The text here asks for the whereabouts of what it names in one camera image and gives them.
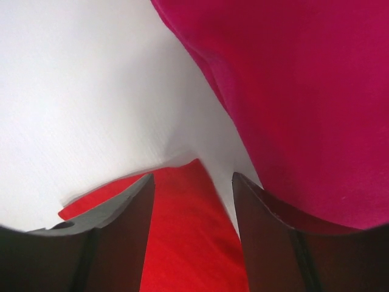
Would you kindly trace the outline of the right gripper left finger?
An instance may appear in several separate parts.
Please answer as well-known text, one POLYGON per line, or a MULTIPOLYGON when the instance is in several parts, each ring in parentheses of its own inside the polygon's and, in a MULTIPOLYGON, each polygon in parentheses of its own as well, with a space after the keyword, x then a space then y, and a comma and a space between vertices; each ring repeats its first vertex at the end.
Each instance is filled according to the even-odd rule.
POLYGON ((154 177, 51 229, 1 228, 2 291, 139 291, 154 177))

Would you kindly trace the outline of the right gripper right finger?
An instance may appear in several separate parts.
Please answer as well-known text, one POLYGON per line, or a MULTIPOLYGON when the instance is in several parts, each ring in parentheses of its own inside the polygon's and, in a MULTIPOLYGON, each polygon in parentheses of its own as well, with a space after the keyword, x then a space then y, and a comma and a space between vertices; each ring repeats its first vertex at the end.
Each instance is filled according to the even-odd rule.
POLYGON ((323 221, 235 173, 233 197, 250 291, 387 291, 388 225, 323 221))

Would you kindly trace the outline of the red t shirt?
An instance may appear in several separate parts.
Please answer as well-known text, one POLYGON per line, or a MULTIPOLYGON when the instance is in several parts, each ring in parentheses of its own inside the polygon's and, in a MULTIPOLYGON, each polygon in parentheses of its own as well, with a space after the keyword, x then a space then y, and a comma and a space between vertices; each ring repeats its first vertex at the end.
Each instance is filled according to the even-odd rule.
POLYGON ((141 291, 248 291, 240 240, 200 161, 154 179, 141 291))

